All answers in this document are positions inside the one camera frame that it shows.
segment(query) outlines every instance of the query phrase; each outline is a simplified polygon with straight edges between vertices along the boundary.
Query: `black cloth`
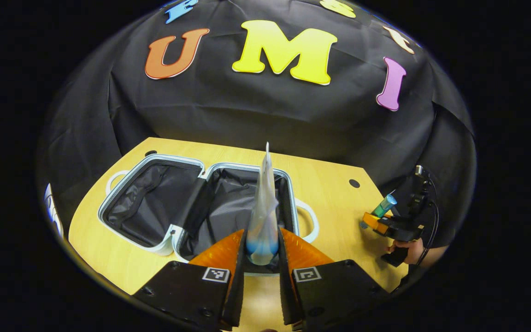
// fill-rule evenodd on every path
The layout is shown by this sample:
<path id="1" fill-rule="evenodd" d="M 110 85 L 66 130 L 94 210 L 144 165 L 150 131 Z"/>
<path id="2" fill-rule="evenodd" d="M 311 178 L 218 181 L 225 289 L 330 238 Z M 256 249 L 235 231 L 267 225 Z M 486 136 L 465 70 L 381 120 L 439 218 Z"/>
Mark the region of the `black cloth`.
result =
<path id="1" fill-rule="evenodd" d="M 415 51 L 409 54 L 384 29 L 389 23 L 352 8 L 356 18 L 318 0 L 202 0 L 169 24 L 166 8 L 135 21 L 95 50 L 59 91 L 38 148 L 39 195 L 50 183 L 67 230 L 97 179 L 149 136 L 248 149 L 269 141 L 274 153 L 363 167 L 383 194 L 421 162 L 442 188 L 444 225 L 456 228 L 474 187 L 474 134 L 464 101 L 414 40 L 405 36 Z M 274 21 L 289 40 L 308 28 L 337 36 L 327 65 L 331 83 L 291 77 L 298 57 L 280 74 L 272 73 L 264 53 L 262 73 L 233 71 L 247 37 L 241 24 L 253 19 Z M 198 28 L 210 32 L 187 70 L 160 80 L 146 76 L 152 42 L 176 36 L 164 58 L 173 63 L 181 35 Z M 384 57 L 407 70 L 396 112 L 376 101 L 386 78 Z"/>

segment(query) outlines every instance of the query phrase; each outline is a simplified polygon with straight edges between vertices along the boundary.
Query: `yellow letter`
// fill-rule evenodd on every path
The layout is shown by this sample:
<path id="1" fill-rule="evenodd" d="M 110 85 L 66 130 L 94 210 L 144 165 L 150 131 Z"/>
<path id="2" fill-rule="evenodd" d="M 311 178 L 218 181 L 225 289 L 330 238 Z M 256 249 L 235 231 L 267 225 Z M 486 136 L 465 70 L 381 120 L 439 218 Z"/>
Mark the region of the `yellow letter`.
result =
<path id="1" fill-rule="evenodd" d="M 415 54 L 415 52 L 413 52 L 413 50 L 411 50 L 411 48 L 407 46 L 407 44 L 409 44 L 409 41 L 403 38 L 403 36 L 401 36 L 399 32 L 392 30 L 391 28 L 384 27 L 384 26 L 383 28 L 385 28 L 386 30 L 388 30 L 388 32 L 390 32 L 390 36 L 392 37 L 392 40 L 394 40 L 399 46 L 401 46 L 403 50 L 411 54 Z"/>
<path id="2" fill-rule="evenodd" d="M 354 10 L 350 6 L 342 4 L 337 0 L 322 0 L 320 4 L 321 6 L 329 9 L 330 11 L 334 11 L 351 18 L 356 17 L 356 14 L 354 14 Z"/>
<path id="3" fill-rule="evenodd" d="M 261 73 L 266 67 L 260 61 L 263 49 L 275 74 L 282 73 L 300 55 L 298 65 L 290 69 L 293 78 L 321 85 L 331 82 L 327 62 L 331 44 L 337 41 L 337 37 L 322 30 L 307 29 L 288 41 L 272 21 L 246 21 L 241 26 L 247 30 L 247 39 L 241 58 L 232 64 L 234 71 Z"/>

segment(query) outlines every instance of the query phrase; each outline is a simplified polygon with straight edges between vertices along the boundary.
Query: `pink letter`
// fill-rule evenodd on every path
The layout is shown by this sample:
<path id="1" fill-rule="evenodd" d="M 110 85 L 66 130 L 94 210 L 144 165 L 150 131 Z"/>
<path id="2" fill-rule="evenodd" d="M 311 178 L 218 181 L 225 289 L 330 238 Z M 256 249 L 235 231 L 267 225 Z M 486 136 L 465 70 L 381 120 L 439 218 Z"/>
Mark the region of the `pink letter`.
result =
<path id="1" fill-rule="evenodd" d="M 386 63 L 386 81 L 381 94 L 377 95 L 377 103 L 394 112 L 399 109 L 397 99 L 401 91 L 403 76 L 407 75 L 407 72 L 393 59 L 387 57 L 383 59 Z"/>

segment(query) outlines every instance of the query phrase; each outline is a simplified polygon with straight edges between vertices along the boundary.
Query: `open suitcase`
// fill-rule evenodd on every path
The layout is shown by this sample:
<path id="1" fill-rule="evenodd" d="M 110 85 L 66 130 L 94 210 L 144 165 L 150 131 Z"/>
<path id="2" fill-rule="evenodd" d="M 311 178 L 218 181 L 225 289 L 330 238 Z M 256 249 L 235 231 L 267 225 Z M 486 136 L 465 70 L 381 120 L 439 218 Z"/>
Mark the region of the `open suitcase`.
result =
<path id="1" fill-rule="evenodd" d="M 189 262 L 217 241 L 247 229 L 254 206 L 259 166 L 220 162 L 205 171 L 200 160 L 149 154 L 132 170 L 117 172 L 106 185 L 106 199 L 98 218 L 130 243 L 158 255 L 175 252 Z M 124 178 L 110 189 L 118 177 Z M 276 217 L 279 227 L 300 235 L 297 206 L 310 214 L 319 233 L 314 211 L 294 197 L 289 175 L 274 168 Z M 278 258 L 258 266 L 245 258 L 246 275 L 276 275 Z"/>

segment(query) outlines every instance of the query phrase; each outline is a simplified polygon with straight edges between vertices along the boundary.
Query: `blue letter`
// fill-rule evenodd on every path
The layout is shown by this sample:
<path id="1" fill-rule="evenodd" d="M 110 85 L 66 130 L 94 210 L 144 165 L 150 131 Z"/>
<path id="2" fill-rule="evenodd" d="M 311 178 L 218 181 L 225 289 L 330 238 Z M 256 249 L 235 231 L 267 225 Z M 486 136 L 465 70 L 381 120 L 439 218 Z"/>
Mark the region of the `blue letter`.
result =
<path id="1" fill-rule="evenodd" d="M 171 23 L 175 21 L 176 18 L 189 12 L 190 10 L 192 10 L 192 6 L 194 6 L 195 4 L 198 4 L 198 0 L 187 0 L 173 8 L 169 8 L 165 12 L 169 14 L 169 19 L 165 21 L 165 24 Z"/>

